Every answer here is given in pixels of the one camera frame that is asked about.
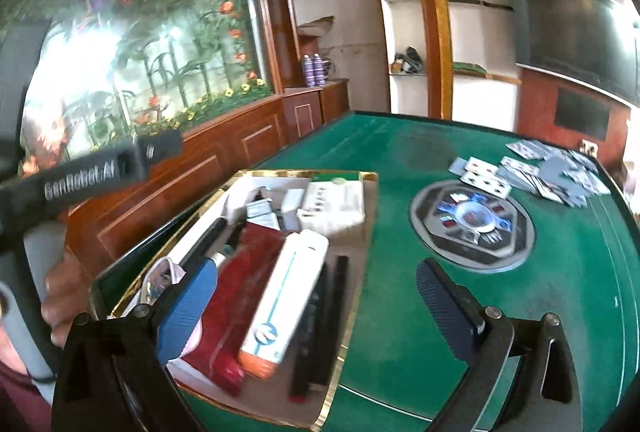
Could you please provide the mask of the person's left hand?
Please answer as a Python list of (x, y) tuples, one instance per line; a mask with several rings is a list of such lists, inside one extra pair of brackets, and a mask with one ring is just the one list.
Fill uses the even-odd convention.
[(69, 248), (44, 277), (46, 297), (41, 316), (51, 328), (51, 341), (62, 348), (77, 315), (89, 311), (92, 277)]

